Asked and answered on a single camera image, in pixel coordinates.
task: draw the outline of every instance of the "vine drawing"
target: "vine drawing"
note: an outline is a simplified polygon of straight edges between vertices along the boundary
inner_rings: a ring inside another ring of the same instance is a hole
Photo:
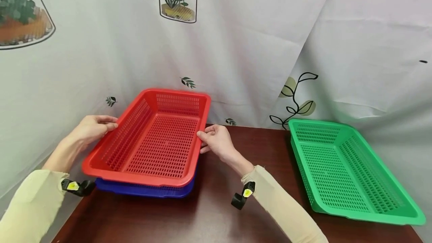
[[[299,83],[307,81],[307,80],[316,80],[318,78],[318,75],[311,73],[311,72],[305,72],[298,78],[298,81],[295,81],[292,77],[288,77],[288,80],[286,81],[285,85],[282,88],[282,91],[279,95],[279,98],[286,98],[286,97],[292,97],[292,101],[295,104],[295,107],[287,106],[286,110],[291,115],[286,118],[285,120],[282,120],[281,118],[270,115],[270,120],[278,125],[281,125],[284,130],[287,130],[285,127],[287,125],[288,120],[292,118],[295,115],[301,115],[301,116],[309,116],[315,111],[316,103],[313,100],[307,100],[303,104],[299,105],[296,101],[296,92],[297,88],[299,86]]]

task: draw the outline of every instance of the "basket mesh bottom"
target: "basket mesh bottom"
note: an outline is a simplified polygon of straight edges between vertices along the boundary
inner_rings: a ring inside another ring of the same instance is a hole
[[[334,148],[302,144],[301,149],[324,204],[336,209],[370,212]]]
[[[195,138],[199,118],[157,114],[125,172],[180,178]]]

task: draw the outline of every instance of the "person's right arm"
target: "person's right arm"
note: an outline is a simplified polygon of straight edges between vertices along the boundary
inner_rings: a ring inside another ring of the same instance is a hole
[[[253,196],[293,243],[328,243],[315,221],[272,175],[253,166],[234,148],[226,127],[213,125],[197,135],[203,141],[201,153],[213,151],[239,174],[243,184],[255,182]]]

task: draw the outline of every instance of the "brown tabletop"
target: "brown tabletop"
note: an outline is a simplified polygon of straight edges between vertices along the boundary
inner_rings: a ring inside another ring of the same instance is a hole
[[[312,211],[292,149],[283,130],[228,127],[232,141],[253,164],[264,166],[312,215],[330,243],[422,242],[411,226],[348,220]],[[289,242],[253,199],[239,211],[239,177],[211,154],[200,156],[192,193],[183,199],[154,199],[95,190],[84,198],[53,243],[254,243]],[[295,218],[286,213],[287,218]]]

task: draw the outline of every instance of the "plastic basket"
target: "plastic basket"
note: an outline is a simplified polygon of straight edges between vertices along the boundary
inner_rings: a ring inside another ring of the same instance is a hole
[[[148,89],[141,92],[83,161],[85,174],[148,186],[183,187],[194,177],[210,97]]]
[[[115,194],[126,194],[152,198],[184,198],[190,194],[194,188],[194,181],[195,178],[193,178],[193,180],[184,187],[174,188],[145,186],[141,184],[107,181],[103,180],[102,178],[97,178],[96,186],[102,191],[114,192]]]
[[[426,223],[421,209],[353,127],[290,120],[289,129],[314,211],[388,224]]]

